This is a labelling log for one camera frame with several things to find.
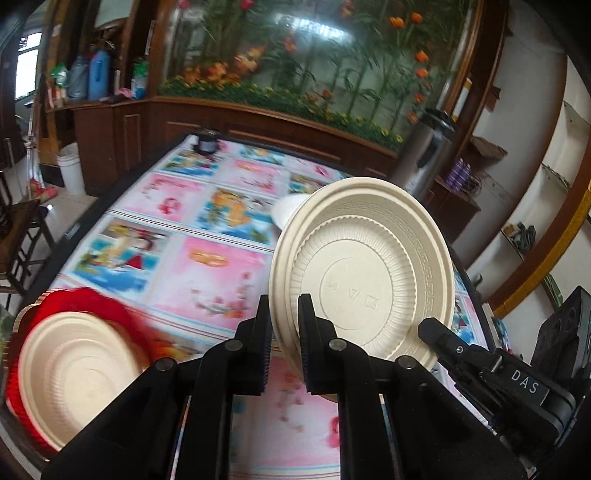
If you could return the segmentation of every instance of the white wall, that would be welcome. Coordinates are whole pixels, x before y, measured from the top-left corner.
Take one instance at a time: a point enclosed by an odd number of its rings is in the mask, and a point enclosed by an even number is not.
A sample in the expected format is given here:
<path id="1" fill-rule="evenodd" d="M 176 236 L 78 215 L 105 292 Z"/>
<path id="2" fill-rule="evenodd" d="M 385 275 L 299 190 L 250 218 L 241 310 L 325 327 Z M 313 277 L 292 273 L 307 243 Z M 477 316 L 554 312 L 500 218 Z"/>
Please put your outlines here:
<path id="1" fill-rule="evenodd" d="M 538 286 L 519 306 L 503 319 L 511 349 L 530 363 L 538 341 L 538 331 L 554 310 L 544 289 Z"/>
<path id="2" fill-rule="evenodd" d="M 546 24 L 521 0 L 511 0 L 509 27 L 494 85 L 501 97 L 486 112 L 476 133 L 508 151 L 487 169 L 491 176 L 475 198 L 482 209 L 453 246 L 467 263 L 482 250 L 519 202 L 531 172 L 554 129 L 556 105 L 563 97 L 564 53 Z"/>
<path id="3" fill-rule="evenodd" d="M 96 16 L 95 27 L 117 18 L 126 18 L 131 12 L 133 0 L 102 0 Z"/>
<path id="4" fill-rule="evenodd" d="M 579 110 L 575 111 L 566 103 L 563 104 L 543 163 L 572 183 L 591 132 L 590 125 L 584 120 L 591 118 L 591 97 L 570 59 L 564 101 L 576 105 Z M 565 198 L 565 189 L 540 167 L 507 224 L 523 222 L 525 225 L 534 225 L 539 240 Z M 513 247 L 499 233 L 468 268 L 468 274 L 471 278 L 482 274 L 483 281 L 478 290 L 486 299 L 511 275 L 519 263 Z"/>

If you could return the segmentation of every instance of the detergent bottle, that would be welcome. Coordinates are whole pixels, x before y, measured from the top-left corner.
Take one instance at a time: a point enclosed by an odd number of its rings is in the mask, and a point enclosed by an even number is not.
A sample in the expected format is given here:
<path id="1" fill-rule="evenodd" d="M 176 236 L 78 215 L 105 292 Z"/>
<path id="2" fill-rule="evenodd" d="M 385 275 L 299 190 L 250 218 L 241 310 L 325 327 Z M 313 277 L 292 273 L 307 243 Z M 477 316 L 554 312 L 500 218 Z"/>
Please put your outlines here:
<path id="1" fill-rule="evenodd" d="M 107 96 L 111 57 L 105 50 L 99 50 L 90 61 L 88 75 L 88 99 L 99 100 Z"/>

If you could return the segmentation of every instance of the red plate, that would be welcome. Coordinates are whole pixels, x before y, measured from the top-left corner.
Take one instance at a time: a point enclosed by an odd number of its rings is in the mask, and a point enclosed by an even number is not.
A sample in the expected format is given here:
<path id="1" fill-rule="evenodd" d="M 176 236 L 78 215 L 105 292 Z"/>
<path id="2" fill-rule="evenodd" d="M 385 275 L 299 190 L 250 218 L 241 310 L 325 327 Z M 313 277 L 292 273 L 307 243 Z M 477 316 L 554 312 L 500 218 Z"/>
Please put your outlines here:
<path id="1" fill-rule="evenodd" d="M 45 318 L 60 312 L 85 312 L 96 315 L 114 327 L 127 342 L 137 346 L 134 350 L 137 353 L 143 353 L 145 357 L 140 359 L 142 363 L 150 364 L 157 359 L 157 353 L 148 341 L 150 337 L 148 328 L 122 303 L 105 297 L 91 288 L 51 290 L 39 297 L 38 302 L 23 309 L 15 322 L 17 331 L 13 332 L 7 346 L 10 351 L 6 355 L 8 359 L 6 398 L 27 432 L 47 454 L 52 454 L 55 450 L 38 434 L 22 404 L 18 387 L 18 358 L 22 344 L 31 330 Z"/>

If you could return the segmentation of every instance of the pink tablecloth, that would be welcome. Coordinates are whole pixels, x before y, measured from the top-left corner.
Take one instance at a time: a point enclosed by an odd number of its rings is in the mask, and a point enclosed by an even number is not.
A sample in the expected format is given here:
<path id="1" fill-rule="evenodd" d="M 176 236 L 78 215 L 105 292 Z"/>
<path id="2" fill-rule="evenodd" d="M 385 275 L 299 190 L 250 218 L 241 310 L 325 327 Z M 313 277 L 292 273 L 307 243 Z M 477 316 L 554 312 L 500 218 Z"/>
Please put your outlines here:
<path id="1" fill-rule="evenodd" d="M 153 328 L 164 356 L 186 361 L 233 337 L 268 290 L 278 231 L 269 209 L 287 193 L 341 179 L 332 168 L 262 148 L 220 142 L 211 158 L 187 137 L 97 223 L 53 288 L 89 286 L 117 298 Z M 456 276 L 454 329 L 486 346 Z M 446 372 L 436 374 L 451 390 Z M 234 403 L 235 477 L 338 478 L 337 405 L 306 393 L 273 347 L 267 390 Z"/>

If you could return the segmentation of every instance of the stainless steel bottle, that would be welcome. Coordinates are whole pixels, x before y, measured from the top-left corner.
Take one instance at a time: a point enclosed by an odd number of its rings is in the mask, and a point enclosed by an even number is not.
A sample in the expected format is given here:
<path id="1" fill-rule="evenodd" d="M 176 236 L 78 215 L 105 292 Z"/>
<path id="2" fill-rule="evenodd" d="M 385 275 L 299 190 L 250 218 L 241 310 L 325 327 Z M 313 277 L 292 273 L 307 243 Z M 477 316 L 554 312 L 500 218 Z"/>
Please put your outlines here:
<path id="1" fill-rule="evenodd" d="M 445 112 L 425 110 L 408 136 L 388 179 L 422 200 L 445 165 L 455 124 Z"/>

